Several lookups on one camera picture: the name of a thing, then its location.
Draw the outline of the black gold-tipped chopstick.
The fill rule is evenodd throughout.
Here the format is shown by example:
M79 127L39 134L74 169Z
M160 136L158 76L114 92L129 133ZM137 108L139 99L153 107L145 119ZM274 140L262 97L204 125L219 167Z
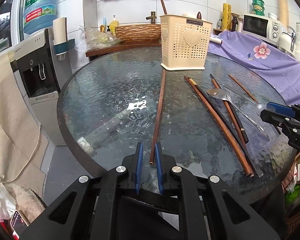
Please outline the black gold-tipped chopstick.
M228 122L228 120L225 118L225 116L221 113L221 111L217 108L217 106L209 99L209 97L202 91L201 88L199 88L199 86L195 83L195 81L190 78L190 80L193 82L193 84L195 85L196 88L198 88L198 90L202 93L202 95L204 96L204 98L206 98L206 100L208 101L208 103L213 107L213 109L217 112L217 114L220 116L221 120L225 123L226 127L229 129L229 131L232 133L233 137L236 139L237 143L239 144L239 146L241 147L244 156L248 162L248 164L250 165L250 167L253 169L253 172L256 172L256 168L253 167L251 161L248 158L248 152L246 150L246 148L243 146L242 142L240 141L237 133L235 132L235 130L233 129L233 127L231 126L230 122Z

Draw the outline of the long brown chopstick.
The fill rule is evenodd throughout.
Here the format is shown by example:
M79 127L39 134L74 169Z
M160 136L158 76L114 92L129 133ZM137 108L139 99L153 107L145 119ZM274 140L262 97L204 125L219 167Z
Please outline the long brown chopstick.
M229 131L229 129L226 127L225 123L221 120L220 116L217 114L217 112L213 109L213 107L208 103L208 101L206 100L206 98L204 98L204 96L202 95L202 93L198 90L198 88L195 87L195 85L193 84L193 82L190 80L189 77L184 76L184 79L189 83L189 85L192 87L192 89L195 91L195 93L198 95L198 97L200 98L200 100L203 102L203 104L205 105L205 107L207 108L207 110L210 112L210 114L213 116L213 118L215 119L216 123L218 124L219 128L222 130L222 132L224 133L228 143L232 146L239 162L241 163L243 170L245 172L245 174L249 177L253 177L254 176L254 172L253 169L250 167L250 165L248 164L244 153L241 149L241 147L239 146L239 144L237 143L236 139L233 137L232 133Z

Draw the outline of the silver metal spoon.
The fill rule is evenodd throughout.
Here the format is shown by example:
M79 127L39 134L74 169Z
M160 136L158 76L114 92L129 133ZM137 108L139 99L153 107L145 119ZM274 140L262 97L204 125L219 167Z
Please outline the silver metal spoon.
M236 110L238 110L247 120L249 120L253 126L269 141L270 138L265 132L264 128L250 118L244 111L242 111L231 99L230 93L224 89L214 88L207 90L207 94L215 99L229 102Z

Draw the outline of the wooden handled spoon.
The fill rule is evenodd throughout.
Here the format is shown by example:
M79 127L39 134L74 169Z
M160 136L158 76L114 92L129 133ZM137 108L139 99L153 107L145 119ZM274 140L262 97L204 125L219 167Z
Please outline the wooden handled spoon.
M199 20L202 19L202 15L201 15L200 11L199 11L198 14L197 14L197 19L199 19Z

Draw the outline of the thin brown chopstick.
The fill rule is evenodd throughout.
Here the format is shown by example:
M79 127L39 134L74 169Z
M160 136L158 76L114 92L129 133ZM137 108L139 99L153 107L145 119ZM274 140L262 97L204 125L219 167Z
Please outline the thin brown chopstick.
M228 75L228 77L230 77L237 85L239 85L239 87L241 87L244 91L245 91L245 93L254 101L254 102L256 102L256 103L259 103L258 102L258 100L253 96L253 94L251 94L250 92L249 92L249 90L247 90L246 89L246 87L245 86L243 86L234 76L232 76L232 75Z

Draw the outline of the round glass table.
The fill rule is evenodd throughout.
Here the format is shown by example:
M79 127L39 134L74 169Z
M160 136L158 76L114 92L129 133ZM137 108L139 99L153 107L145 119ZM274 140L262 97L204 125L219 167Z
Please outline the round glass table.
M192 87L229 90L248 135L247 150L263 176L247 176L224 133ZM158 191L149 164L159 100L163 101L158 141L165 154L196 176L220 176L247 202L254 203L281 184L295 152L283 134L261 122L245 86L260 103L282 104L282 96L262 77L224 57L208 54L204 70L168 71L161 48L136 48L105 55L83 66L64 85L57 104L62 136L71 153L92 175L120 165L143 144L141 185Z

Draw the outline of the white kettle jug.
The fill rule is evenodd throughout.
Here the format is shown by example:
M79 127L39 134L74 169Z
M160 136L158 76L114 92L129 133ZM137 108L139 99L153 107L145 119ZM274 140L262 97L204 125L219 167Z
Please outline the white kettle jug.
M287 30L283 31L279 36L277 43L278 50L292 57L295 56L296 32L291 26L287 26Z

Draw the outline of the white pan with lid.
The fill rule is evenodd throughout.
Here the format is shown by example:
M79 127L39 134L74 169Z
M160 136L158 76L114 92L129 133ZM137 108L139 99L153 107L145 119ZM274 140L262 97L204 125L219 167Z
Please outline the white pan with lid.
M216 43L216 44L222 44L223 40L216 36L216 35L211 35L210 36L210 42Z

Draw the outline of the green noodle cup stack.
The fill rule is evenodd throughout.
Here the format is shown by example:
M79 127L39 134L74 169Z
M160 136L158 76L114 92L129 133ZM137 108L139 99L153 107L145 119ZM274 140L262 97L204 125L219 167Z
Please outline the green noodle cup stack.
M264 16L264 1L252 0L252 13L255 15Z

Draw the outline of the yellow wrapped roll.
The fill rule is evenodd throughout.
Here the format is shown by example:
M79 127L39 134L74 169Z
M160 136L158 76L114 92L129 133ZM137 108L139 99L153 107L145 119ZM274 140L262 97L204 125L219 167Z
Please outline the yellow wrapped roll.
M231 29L231 5L228 3L223 4L222 14L222 30Z

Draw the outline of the cream plastic utensil holder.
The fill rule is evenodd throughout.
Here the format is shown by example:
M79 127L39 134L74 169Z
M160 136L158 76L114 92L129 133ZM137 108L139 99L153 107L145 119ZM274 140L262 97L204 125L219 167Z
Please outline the cream plastic utensil holder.
M161 66L169 71L204 70L212 23L180 15L161 15Z

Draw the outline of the grey water dispenser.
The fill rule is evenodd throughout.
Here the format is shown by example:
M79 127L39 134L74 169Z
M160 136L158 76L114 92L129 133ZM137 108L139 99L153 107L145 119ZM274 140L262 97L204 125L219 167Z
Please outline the grey water dispenser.
M57 120L57 101L61 89L72 75L69 55L61 61L58 59L50 27L17 44L14 57L35 118L54 145L64 146Z

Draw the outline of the paper cup dispenser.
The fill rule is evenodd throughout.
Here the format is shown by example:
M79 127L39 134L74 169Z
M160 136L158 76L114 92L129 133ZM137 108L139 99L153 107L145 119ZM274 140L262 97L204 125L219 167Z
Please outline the paper cup dispenser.
M59 61L65 60L66 53L75 47L75 39L68 39L67 18L53 20L53 49Z

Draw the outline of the bronze faucet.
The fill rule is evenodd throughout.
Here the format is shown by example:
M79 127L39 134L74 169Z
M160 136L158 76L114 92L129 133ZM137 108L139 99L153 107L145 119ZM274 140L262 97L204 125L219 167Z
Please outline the bronze faucet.
M146 17L146 20L150 20L151 24L156 24L156 12L155 11L151 11L151 15Z

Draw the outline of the blue water jug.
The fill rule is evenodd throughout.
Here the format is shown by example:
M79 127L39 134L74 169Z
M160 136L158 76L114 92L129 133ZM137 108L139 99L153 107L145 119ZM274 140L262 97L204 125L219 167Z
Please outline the blue water jug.
M49 28L57 18L57 0L25 0L23 32L31 35L40 29Z

